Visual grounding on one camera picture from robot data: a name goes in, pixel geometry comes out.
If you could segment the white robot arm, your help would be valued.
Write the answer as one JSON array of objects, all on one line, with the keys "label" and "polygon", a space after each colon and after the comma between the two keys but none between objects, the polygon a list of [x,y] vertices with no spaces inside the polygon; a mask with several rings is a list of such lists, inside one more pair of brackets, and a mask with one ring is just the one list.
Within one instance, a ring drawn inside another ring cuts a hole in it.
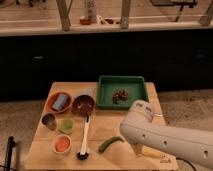
[{"label": "white robot arm", "polygon": [[135,154],[145,145],[213,169],[213,132],[158,125],[154,116],[149,102],[136,100],[120,123],[120,133]]}]

